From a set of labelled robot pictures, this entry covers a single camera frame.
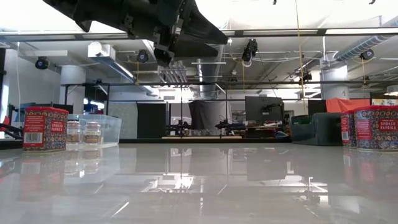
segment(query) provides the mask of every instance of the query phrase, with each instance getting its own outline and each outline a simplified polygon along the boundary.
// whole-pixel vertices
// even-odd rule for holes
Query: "pillar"
[[[348,70],[344,62],[334,64],[323,64],[321,62],[321,81],[347,81]],[[323,100],[331,98],[349,99],[349,88],[347,84],[321,84],[321,96]]]
[[[85,83],[86,82],[86,70],[76,65],[65,65],[61,71],[61,85],[72,84],[72,83]],[[84,98],[85,98],[85,87],[78,86],[73,89],[74,86],[68,87],[68,105],[73,105],[73,114],[83,114],[84,109]],[[60,89],[60,104],[64,104],[65,101],[65,87],[61,86]]]

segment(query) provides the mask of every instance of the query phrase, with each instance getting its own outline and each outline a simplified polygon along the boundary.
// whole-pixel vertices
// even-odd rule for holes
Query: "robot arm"
[[[85,32],[92,21],[126,31],[132,39],[153,41],[158,64],[192,57],[216,57],[206,44],[228,38],[198,10],[195,0],[44,0]]]

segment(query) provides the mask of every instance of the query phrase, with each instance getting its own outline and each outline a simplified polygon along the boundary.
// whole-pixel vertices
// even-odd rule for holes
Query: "air duct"
[[[211,62],[221,62],[221,56],[223,55],[224,45],[212,45],[216,50],[218,50],[217,57],[212,58],[202,58],[198,59],[199,63],[197,66],[199,77],[203,82],[216,82],[218,72],[220,71],[220,64],[201,64],[201,63],[211,63]],[[200,86],[200,96],[204,100],[210,100],[216,98],[215,94],[216,87],[214,85],[201,85]]]
[[[126,78],[132,83],[136,82],[136,78],[132,75],[129,70],[125,69],[122,65],[116,62],[116,51],[109,44],[100,44],[99,42],[93,42],[88,46],[88,57],[96,62],[103,63],[115,72],[119,73],[121,76]],[[136,86],[141,88],[147,93],[147,95],[152,95],[154,93],[150,86]]]
[[[395,17],[393,20],[386,23],[385,27],[398,27],[398,17]],[[342,62],[355,56],[359,56],[361,53],[389,40],[393,36],[394,35],[375,35],[362,39],[347,49],[339,51],[333,58],[335,61]]]

